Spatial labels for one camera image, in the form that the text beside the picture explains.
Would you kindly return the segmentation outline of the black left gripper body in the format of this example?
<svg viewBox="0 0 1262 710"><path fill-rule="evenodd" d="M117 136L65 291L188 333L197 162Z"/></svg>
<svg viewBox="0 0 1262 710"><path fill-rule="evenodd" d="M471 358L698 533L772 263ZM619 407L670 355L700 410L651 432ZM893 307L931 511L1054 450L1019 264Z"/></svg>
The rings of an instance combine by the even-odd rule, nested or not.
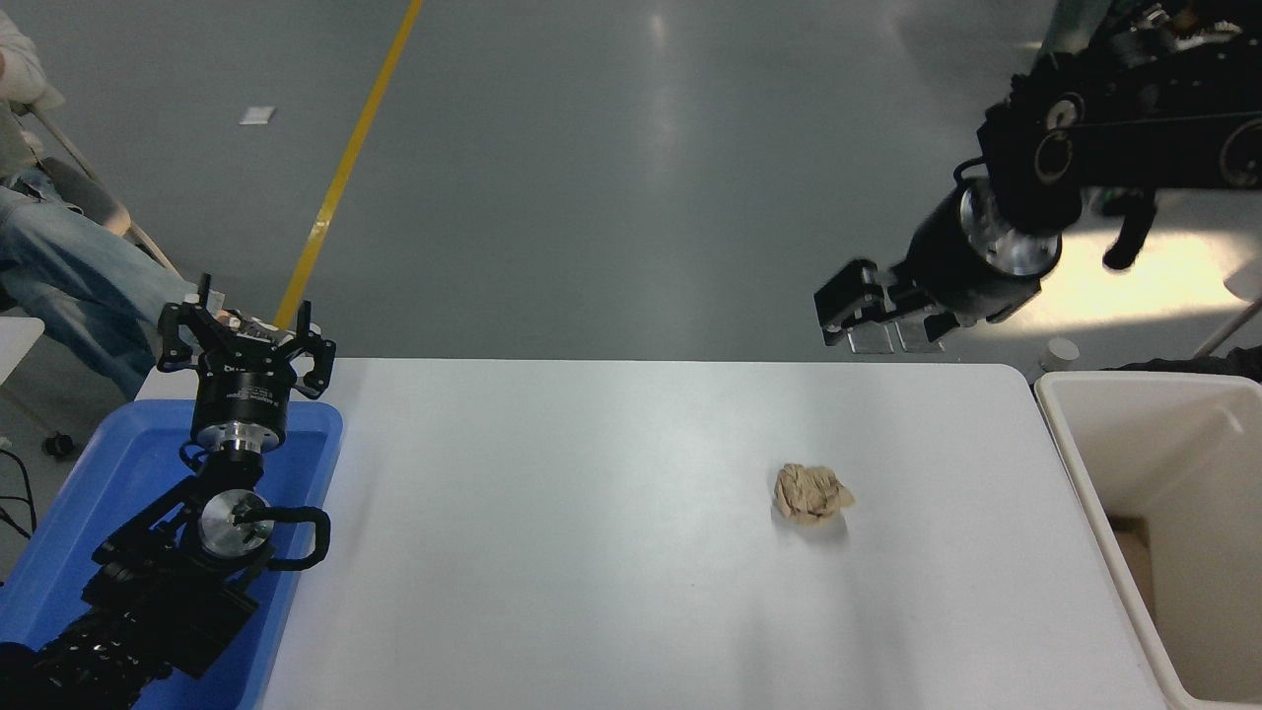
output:
<svg viewBox="0 0 1262 710"><path fill-rule="evenodd" d="M290 335L278 329L223 333L203 329L193 335L198 387L193 431L252 424L283 431L288 422L289 387L297 380L281 346Z"/></svg>

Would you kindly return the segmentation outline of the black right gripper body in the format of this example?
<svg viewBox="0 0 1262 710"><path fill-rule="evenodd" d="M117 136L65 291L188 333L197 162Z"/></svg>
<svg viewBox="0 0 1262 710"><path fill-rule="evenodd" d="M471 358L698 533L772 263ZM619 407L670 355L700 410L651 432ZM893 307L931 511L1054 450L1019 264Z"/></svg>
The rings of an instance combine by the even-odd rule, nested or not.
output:
<svg viewBox="0 0 1262 710"><path fill-rule="evenodd" d="M1042 237L1015 230L991 188L957 187L912 235L902 277L939 320L1005 320L1040 293Z"/></svg>

